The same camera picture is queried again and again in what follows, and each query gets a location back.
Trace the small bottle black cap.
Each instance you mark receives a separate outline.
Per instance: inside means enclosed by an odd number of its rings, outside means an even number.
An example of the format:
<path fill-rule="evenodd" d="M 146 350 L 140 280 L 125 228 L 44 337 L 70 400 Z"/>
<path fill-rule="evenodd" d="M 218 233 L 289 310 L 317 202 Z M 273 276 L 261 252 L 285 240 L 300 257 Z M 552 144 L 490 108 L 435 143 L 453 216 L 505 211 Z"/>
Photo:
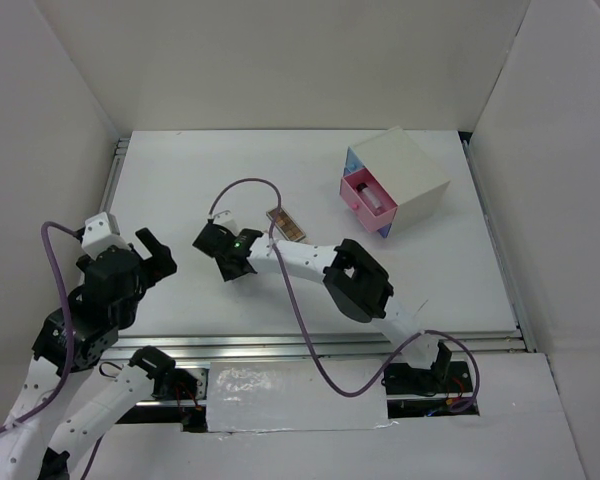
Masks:
<path fill-rule="evenodd" d="M 356 191 L 359 197 L 375 215 L 380 215 L 385 211 L 384 205 L 380 198 L 373 192 L 373 190 L 364 182 L 356 186 Z"/>

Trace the pink drawer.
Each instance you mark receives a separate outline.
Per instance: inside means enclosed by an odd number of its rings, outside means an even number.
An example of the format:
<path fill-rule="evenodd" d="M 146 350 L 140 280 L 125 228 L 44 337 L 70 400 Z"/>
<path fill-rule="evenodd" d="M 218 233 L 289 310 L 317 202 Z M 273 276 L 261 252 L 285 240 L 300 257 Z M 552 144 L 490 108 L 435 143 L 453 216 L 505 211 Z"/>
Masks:
<path fill-rule="evenodd" d="M 339 194 L 366 231 L 389 236 L 398 206 L 367 168 L 346 169 Z"/>

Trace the light blue drawer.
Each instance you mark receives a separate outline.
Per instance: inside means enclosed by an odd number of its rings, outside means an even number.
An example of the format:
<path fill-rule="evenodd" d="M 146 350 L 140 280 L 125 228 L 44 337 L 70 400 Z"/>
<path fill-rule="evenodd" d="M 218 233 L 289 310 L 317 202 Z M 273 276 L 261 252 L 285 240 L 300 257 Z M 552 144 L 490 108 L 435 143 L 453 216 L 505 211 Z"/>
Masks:
<path fill-rule="evenodd" d="M 359 157 L 356 154 L 356 152 L 354 151 L 354 149 L 352 147 L 349 147 L 347 149 L 347 155 L 346 155 L 343 175 L 348 176 L 348 175 L 353 174 L 363 168 L 364 168 L 363 162 L 359 159 Z"/>

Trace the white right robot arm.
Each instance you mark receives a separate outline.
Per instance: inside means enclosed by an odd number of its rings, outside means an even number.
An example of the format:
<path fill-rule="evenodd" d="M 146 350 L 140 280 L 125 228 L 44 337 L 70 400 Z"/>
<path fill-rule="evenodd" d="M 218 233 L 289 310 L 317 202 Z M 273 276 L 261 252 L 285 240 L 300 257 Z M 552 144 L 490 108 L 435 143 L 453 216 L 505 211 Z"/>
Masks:
<path fill-rule="evenodd" d="M 216 261 L 225 281 L 249 274 L 282 275 L 309 355 L 320 375 L 339 395 L 345 398 L 362 395 L 398 356 L 405 357 L 422 389 L 437 391 L 448 382 L 450 350 L 433 333 L 421 329 L 414 316 L 395 298 L 388 272 L 358 242 L 345 239 L 336 246 L 316 246 L 276 240 L 253 229 L 234 234 L 227 227 L 208 221 L 193 247 Z M 358 390 L 343 390 L 322 365 L 302 318 L 292 278 L 324 286 L 341 314 L 373 326 L 394 346 L 379 370 Z"/>

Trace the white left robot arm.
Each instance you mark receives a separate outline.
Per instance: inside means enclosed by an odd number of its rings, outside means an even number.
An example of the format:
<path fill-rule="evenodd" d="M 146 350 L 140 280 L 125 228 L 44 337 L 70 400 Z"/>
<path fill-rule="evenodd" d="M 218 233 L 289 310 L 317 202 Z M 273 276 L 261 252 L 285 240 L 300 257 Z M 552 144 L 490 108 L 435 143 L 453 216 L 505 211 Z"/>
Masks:
<path fill-rule="evenodd" d="M 195 390 L 194 377 L 173 358 L 145 346 L 104 390 L 74 415 L 66 414 L 119 331 L 134 322 L 147 291 L 175 274 L 177 265 L 149 229 L 136 233 L 150 253 L 143 258 L 116 228 L 97 220 L 69 233 L 84 251 L 76 263 L 84 281 L 67 291 L 49 238 L 54 226 L 44 223 L 41 236 L 60 306 L 45 319 L 19 396 L 0 426 L 0 479 L 67 479 L 138 402 L 178 389 L 191 397 Z"/>

